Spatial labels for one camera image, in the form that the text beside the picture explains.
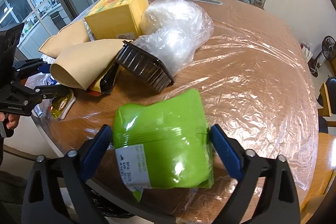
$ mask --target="finger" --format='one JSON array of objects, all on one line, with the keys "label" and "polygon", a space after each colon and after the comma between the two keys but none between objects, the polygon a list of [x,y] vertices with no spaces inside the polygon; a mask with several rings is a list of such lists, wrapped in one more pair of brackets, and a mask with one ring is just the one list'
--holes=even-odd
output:
[{"label": "finger", "polygon": [[17,128],[18,124],[19,124],[19,120],[15,120],[13,122],[8,122],[7,123],[7,128],[8,129],[15,129],[15,128]]},{"label": "finger", "polygon": [[19,116],[19,115],[10,114],[10,115],[8,116],[8,120],[9,120],[10,122],[19,121],[19,119],[20,119],[20,116]]}]

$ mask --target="green plastic bag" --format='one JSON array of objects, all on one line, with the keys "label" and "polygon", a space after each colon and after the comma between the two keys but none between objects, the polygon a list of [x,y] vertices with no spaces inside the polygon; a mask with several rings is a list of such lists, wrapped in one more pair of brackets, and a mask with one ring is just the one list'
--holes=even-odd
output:
[{"label": "green plastic bag", "polygon": [[210,188],[212,149],[195,89],[150,106],[118,108],[113,146],[124,184],[140,200],[143,188]]}]

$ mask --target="cardboard box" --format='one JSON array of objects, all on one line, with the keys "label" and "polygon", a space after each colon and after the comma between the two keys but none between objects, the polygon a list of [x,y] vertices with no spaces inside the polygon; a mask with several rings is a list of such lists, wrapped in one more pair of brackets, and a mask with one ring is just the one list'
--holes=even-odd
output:
[{"label": "cardboard box", "polygon": [[136,39],[148,0],[101,0],[85,16],[96,39]]}]

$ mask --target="kraft paper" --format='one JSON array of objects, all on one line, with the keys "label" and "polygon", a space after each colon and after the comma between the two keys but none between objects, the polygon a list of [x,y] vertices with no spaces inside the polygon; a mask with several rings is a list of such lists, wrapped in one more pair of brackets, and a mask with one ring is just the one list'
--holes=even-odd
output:
[{"label": "kraft paper", "polygon": [[49,37],[39,48],[39,52],[57,58],[65,48],[89,41],[90,37],[84,21],[78,20],[63,27],[58,34]]},{"label": "kraft paper", "polygon": [[86,90],[122,49],[123,39],[101,39],[67,47],[50,67],[62,85]]}]

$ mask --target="human hand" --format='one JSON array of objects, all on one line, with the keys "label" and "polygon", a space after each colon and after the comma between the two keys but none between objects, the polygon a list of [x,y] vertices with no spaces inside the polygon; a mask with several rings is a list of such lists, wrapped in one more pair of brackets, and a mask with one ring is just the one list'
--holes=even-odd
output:
[{"label": "human hand", "polygon": [[[8,122],[7,122],[7,128],[8,129],[15,129],[17,125],[19,124],[19,115],[9,114],[8,116]],[[0,112],[0,122],[3,122],[5,120],[5,114]]]}]

